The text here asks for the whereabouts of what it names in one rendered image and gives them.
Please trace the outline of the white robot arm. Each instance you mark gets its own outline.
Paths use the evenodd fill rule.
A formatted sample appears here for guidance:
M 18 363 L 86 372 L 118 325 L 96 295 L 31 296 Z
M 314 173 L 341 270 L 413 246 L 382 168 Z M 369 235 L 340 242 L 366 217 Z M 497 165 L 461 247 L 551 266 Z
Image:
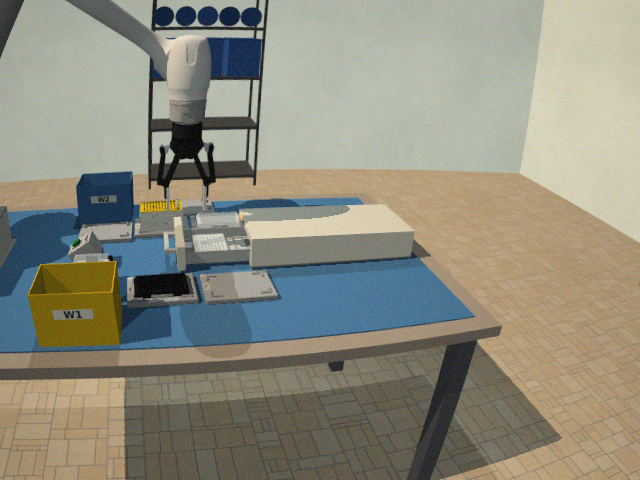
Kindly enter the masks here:
M 154 69 L 168 81 L 170 121 L 193 125 L 205 120 L 211 79 L 211 51 L 207 38 L 185 35 L 166 39 L 112 0 L 66 1 L 127 38 L 152 58 Z M 23 2 L 0 0 L 0 58 Z

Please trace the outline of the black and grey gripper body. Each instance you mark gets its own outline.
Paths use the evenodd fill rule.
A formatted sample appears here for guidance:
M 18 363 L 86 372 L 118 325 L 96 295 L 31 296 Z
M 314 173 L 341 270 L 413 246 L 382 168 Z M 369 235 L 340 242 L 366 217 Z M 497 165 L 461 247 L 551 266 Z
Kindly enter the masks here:
M 190 146 L 194 146 L 196 153 L 198 154 L 203 148 L 204 143 L 202 141 L 202 122 L 193 125 L 178 125 L 172 123 L 172 140 L 170 142 L 170 148 L 177 155 L 179 147 L 183 146 L 184 151 L 181 159 L 193 159 L 190 151 Z

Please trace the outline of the yellow open-top bin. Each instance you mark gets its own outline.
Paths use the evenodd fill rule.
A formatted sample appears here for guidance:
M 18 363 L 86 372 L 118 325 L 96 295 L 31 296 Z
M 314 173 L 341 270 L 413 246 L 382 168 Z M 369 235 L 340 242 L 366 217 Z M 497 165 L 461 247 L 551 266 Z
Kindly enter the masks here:
M 117 261 L 40 264 L 28 300 L 39 347 L 120 345 Z

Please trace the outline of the blue bench mat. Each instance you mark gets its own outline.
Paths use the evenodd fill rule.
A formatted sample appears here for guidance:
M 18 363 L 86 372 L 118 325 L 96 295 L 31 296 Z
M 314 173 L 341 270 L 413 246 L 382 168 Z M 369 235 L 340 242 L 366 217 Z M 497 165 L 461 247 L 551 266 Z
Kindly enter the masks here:
M 186 264 L 165 254 L 164 237 L 101 243 L 117 261 L 120 345 L 39 347 L 28 293 L 40 264 L 68 257 L 82 224 L 78 208 L 8 212 L 12 239 L 0 268 L 0 353 L 201 347 L 327 337 L 475 317 L 411 251 L 410 258 L 251 268 L 248 261 Z M 207 305 L 202 274 L 266 270 L 278 299 Z M 127 306 L 127 278 L 192 273 L 199 303 Z

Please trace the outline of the blue open-top bin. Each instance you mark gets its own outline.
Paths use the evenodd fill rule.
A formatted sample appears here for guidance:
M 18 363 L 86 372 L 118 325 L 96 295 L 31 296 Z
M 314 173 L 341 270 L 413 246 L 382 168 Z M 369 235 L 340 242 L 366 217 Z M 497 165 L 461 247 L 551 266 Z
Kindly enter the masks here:
M 76 186 L 79 223 L 132 221 L 132 173 L 82 174 Z

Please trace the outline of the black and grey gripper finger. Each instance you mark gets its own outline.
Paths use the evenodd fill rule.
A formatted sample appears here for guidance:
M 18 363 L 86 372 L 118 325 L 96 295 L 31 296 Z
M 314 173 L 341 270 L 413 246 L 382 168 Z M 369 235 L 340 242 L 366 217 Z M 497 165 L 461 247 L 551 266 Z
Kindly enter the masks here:
M 170 213 L 170 200 L 169 200 L 169 184 L 171 182 L 171 179 L 173 177 L 173 174 L 175 172 L 175 169 L 177 167 L 177 164 L 179 163 L 179 160 L 182 156 L 182 153 L 184 151 L 184 147 L 180 146 L 179 150 L 177 152 L 177 155 L 173 158 L 173 161 L 171 163 L 171 166 L 169 168 L 169 171 L 167 173 L 167 176 L 165 178 L 165 180 L 163 180 L 163 171 L 164 171 L 164 164 L 165 164 L 165 154 L 168 153 L 168 150 L 170 149 L 170 144 L 167 145 L 160 145 L 160 163 L 159 163 L 159 171 L 158 171 L 158 178 L 157 178 L 157 185 L 161 185 L 164 187 L 164 198 L 166 199 L 166 209 L 167 209 L 167 213 Z
M 196 153 L 194 146 L 190 146 L 190 151 L 203 181 L 202 208 L 203 208 L 203 211 L 206 211 L 206 197 L 208 197 L 208 188 L 209 188 L 208 186 L 209 184 L 216 182 L 216 177 L 215 177 L 214 162 L 213 162 L 214 145 L 213 143 L 204 143 L 203 147 L 205 148 L 205 151 L 207 152 L 207 157 L 208 157 L 209 173 L 210 173 L 209 178 L 206 177 L 206 174 L 203 170 L 203 167 L 201 165 L 201 162 L 199 160 L 199 157 Z

